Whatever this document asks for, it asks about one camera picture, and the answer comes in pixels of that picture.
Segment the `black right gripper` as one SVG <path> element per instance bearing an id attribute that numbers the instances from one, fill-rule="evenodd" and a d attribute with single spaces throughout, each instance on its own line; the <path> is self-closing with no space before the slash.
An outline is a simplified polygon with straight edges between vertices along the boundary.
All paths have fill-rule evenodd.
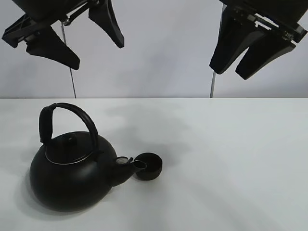
<path id="1" fill-rule="evenodd" d="M 223 0 L 218 43 L 209 66 L 224 73 L 245 51 L 235 72 L 249 79 L 264 66 L 293 51 L 308 30 L 299 20 L 308 10 L 306 0 Z"/>

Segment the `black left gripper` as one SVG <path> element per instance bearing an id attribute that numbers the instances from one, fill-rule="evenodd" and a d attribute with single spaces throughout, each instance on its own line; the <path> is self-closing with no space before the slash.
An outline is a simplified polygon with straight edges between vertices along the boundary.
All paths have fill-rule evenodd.
<path id="1" fill-rule="evenodd" d="M 59 20 L 68 26 L 87 9 L 89 19 L 97 24 L 118 48 L 124 47 L 124 36 L 117 23 L 111 0 L 15 0 L 14 4 L 24 15 L 5 29 L 2 40 L 16 48 L 18 43 L 27 37 L 26 52 L 30 55 L 51 59 L 78 70 L 79 57 L 50 25 Z"/>

